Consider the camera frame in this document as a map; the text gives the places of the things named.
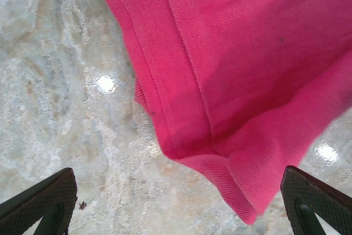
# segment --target pink cloth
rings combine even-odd
[[[248,224],[351,106],[352,0],[106,0],[163,153]]]

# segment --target tiled floor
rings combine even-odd
[[[160,153],[104,0],[0,0],[0,202],[72,167],[70,234],[290,234],[282,198],[246,226],[202,176]],[[352,194],[352,112],[301,168]]]

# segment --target pink garment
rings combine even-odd
[[[352,102],[352,0],[106,0],[163,153],[248,224]]]

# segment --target small debris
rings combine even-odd
[[[85,208],[86,208],[86,206],[87,206],[87,203],[86,203],[86,202],[84,202],[84,201],[82,201],[82,203],[81,203],[81,204],[79,204],[79,210],[83,210],[83,209],[85,209]]]

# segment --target pink fabric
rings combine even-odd
[[[351,105],[352,0],[106,0],[163,153],[248,224]]]

